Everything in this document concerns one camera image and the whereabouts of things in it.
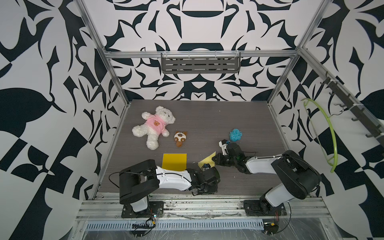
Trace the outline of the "light yellow square paper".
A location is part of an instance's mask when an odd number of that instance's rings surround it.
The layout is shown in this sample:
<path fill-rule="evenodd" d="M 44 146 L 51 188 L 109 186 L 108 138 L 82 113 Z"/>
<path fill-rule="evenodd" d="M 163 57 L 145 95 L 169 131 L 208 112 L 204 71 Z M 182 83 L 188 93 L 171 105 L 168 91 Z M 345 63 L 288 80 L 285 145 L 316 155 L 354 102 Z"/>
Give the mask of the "light yellow square paper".
<path fill-rule="evenodd" d="M 198 167 L 201 169 L 205 164 L 209 164 L 210 167 L 215 166 L 215 162 L 213 161 L 213 157 L 216 156 L 216 152 L 213 152 L 211 155 L 203 159 L 202 161 L 198 162 Z"/>

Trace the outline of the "dark yellow square paper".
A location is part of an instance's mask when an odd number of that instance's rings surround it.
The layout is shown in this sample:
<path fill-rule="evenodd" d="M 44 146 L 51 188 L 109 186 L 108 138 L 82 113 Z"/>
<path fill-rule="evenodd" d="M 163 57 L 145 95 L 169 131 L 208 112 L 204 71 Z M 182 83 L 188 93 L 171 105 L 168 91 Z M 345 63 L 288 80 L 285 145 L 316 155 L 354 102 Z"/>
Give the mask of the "dark yellow square paper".
<path fill-rule="evenodd" d="M 171 171 L 187 169 L 187 154 L 163 154 L 162 168 Z"/>

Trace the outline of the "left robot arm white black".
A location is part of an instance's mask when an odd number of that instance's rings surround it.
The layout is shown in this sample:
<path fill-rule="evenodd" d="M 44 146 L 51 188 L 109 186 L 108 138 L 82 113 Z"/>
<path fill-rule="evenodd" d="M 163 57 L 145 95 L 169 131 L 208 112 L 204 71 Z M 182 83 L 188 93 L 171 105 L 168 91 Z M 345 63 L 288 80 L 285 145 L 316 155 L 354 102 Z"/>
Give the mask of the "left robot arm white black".
<path fill-rule="evenodd" d="M 155 218 L 162 215 L 164 202 L 149 200 L 149 195 L 158 189 L 189 191 L 193 196 L 210 195 L 218 191 L 221 181 L 215 167 L 173 171 L 157 166 L 154 160 L 146 160 L 114 172 L 108 179 L 119 189 L 123 219 Z"/>

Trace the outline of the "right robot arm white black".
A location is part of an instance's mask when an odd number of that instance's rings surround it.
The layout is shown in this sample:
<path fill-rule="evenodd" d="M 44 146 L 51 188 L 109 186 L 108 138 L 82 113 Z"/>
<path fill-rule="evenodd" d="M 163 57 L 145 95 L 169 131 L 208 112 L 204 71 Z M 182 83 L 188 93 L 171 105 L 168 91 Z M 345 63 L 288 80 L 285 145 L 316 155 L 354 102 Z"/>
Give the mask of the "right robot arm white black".
<path fill-rule="evenodd" d="M 265 192 L 259 200 L 245 200 L 247 216 L 279 216 L 290 200 L 304 200 L 322 180 L 310 164 L 292 150 L 271 157 L 247 156 L 236 143 L 219 142 L 222 152 L 212 160 L 218 166 L 236 167 L 247 175 L 275 174 L 281 184 Z"/>

